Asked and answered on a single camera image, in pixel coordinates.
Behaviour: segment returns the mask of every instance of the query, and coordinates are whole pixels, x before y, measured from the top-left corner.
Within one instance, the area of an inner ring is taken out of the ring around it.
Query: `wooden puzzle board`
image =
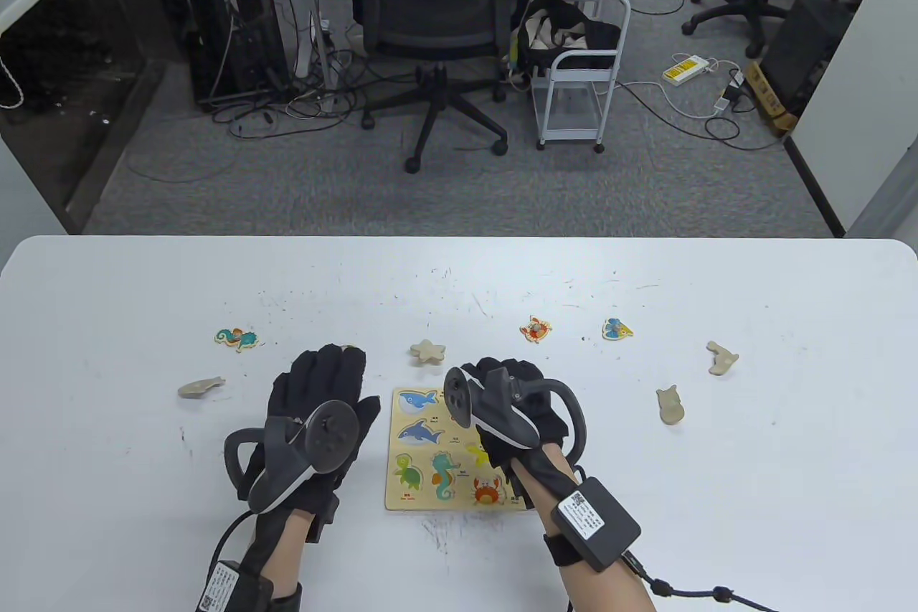
[[[453,421],[442,390],[400,388],[392,396],[386,508],[521,511],[525,506],[503,472],[491,468],[478,431]]]

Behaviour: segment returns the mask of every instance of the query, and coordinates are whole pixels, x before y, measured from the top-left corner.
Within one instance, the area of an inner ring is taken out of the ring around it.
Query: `qr code label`
[[[601,527],[606,525],[580,490],[561,500],[558,503],[558,511],[564,515],[567,522],[574,527],[583,540],[589,540]]]
[[[201,595],[201,602],[197,604],[197,609],[200,612],[223,612],[227,608],[237,580],[239,580],[238,573],[223,562],[217,563],[207,582],[207,588],[204,589],[204,595]]]

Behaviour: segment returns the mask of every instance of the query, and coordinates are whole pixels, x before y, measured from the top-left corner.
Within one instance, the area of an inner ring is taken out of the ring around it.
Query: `desk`
[[[242,511],[223,439],[263,422],[304,347],[335,341],[366,349],[383,413],[304,557],[303,609],[403,612],[409,591],[438,612],[562,612],[532,514],[384,511],[390,393],[443,380],[412,365],[423,337],[445,365],[528,357],[568,382],[583,464],[642,525],[651,575],[782,610],[908,595],[891,582],[918,541],[918,263],[896,242],[41,237],[4,268],[0,313],[3,609],[191,609]],[[554,325],[539,345],[518,330],[530,314]],[[609,316],[635,336],[601,339]],[[213,342],[233,326],[265,346]],[[724,378],[709,339],[740,355]],[[177,397],[214,375],[226,386]],[[674,383],[686,418],[669,428],[655,391]]]

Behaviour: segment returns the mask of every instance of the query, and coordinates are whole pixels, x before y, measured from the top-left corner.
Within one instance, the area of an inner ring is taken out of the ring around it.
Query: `computer tower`
[[[789,113],[799,116],[806,108],[852,16],[838,2],[794,1],[760,65]]]
[[[198,103],[215,106],[289,87],[273,0],[188,1],[197,24],[188,48]]]

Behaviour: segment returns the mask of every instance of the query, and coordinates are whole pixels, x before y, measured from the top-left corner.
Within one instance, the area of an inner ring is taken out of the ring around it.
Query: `wall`
[[[0,141],[0,268],[23,239],[64,233],[13,153]]]
[[[918,136],[918,1],[863,0],[793,133],[842,226]]]

